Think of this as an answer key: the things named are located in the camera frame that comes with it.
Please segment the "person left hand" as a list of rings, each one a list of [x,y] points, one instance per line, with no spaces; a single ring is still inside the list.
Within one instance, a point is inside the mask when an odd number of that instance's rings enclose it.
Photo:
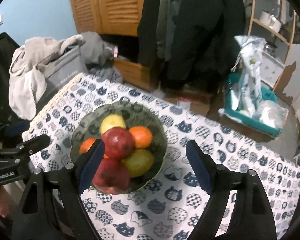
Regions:
[[[0,187],[0,216],[7,218],[15,208],[15,202],[4,187]]]

